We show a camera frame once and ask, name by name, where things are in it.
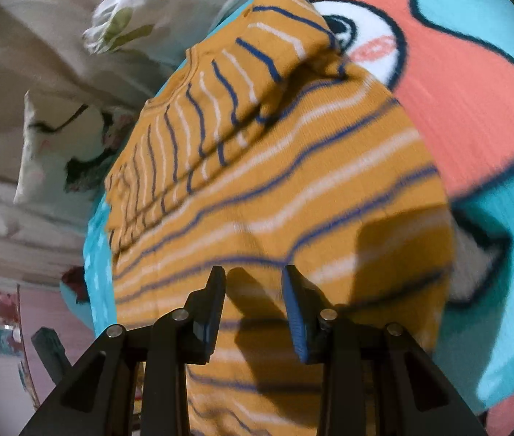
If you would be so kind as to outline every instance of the floral pillow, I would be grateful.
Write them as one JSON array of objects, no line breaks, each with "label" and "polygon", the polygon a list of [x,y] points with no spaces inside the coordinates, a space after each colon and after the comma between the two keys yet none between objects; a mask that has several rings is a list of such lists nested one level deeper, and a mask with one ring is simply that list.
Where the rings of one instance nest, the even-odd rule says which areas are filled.
[{"label": "floral pillow", "polygon": [[100,189],[134,113],[119,107],[99,109],[57,95],[25,95],[24,146],[18,205],[41,210],[73,225],[87,225]]},{"label": "floral pillow", "polygon": [[166,77],[184,52],[246,0],[104,0],[84,33],[91,53],[139,51]]}]

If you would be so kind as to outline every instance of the striped sweater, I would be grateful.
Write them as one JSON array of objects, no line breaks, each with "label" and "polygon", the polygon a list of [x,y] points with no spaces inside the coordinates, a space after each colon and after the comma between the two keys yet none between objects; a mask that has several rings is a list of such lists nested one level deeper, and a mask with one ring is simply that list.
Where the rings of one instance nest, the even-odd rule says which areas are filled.
[{"label": "striped sweater", "polygon": [[153,323],[223,265],[216,350],[187,369],[191,427],[313,435],[321,369],[292,349],[282,267],[432,347],[453,256],[441,181],[308,0],[254,0],[186,58],[106,179],[118,319]]}]

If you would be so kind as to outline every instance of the pillow with black print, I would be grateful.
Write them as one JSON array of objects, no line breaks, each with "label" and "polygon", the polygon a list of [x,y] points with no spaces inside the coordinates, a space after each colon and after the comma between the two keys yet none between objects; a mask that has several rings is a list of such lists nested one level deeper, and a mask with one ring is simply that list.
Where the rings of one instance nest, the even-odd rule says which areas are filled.
[{"label": "pillow with black print", "polygon": [[136,121],[55,94],[25,94],[24,146],[15,204],[85,228],[92,202]]}]

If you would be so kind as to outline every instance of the screw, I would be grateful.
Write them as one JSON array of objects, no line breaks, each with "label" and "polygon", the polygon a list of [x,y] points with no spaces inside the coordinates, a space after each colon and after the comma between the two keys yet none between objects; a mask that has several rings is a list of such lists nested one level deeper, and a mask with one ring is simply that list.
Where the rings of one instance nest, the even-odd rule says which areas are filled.
[{"label": "screw", "polygon": [[337,311],[331,308],[324,308],[320,311],[320,317],[325,322],[333,322],[333,320],[337,318]]},{"label": "screw", "polygon": [[404,328],[398,324],[398,323],[390,323],[386,330],[392,335],[392,336],[402,336],[402,333],[404,333]]},{"label": "screw", "polygon": [[184,308],[179,308],[178,310],[174,310],[172,312],[172,319],[175,322],[183,322],[188,318],[188,311],[186,311]]},{"label": "screw", "polygon": [[106,329],[106,334],[110,338],[116,338],[118,336],[121,336],[123,332],[124,328],[122,328],[119,324],[113,324],[108,329]]}]

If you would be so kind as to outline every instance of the green leaf print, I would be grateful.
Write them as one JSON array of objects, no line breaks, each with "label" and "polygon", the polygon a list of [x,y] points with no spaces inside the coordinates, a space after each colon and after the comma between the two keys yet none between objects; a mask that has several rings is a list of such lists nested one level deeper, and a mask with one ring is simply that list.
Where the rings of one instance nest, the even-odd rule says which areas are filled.
[{"label": "green leaf print", "polygon": [[113,15],[113,18],[110,20],[110,24],[103,36],[106,44],[109,44],[114,37],[121,34],[121,32],[128,27],[128,24],[130,24],[130,20],[132,19],[133,12],[134,10],[132,8],[126,7],[120,9]]},{"label": "green leaf print", "polygon": [[124,44],[133,41],[134,39],[138,39],[139,37],[149,36],[153,29],[153,24],[145,24],[144,26],[140,26],[139,28],[136,28],[133,31],[118,36],[116,40],[113,42],[112,46],[110,47],[110,51],[113,51],[114,49],[117,49],[120,46],[123,46]]}]

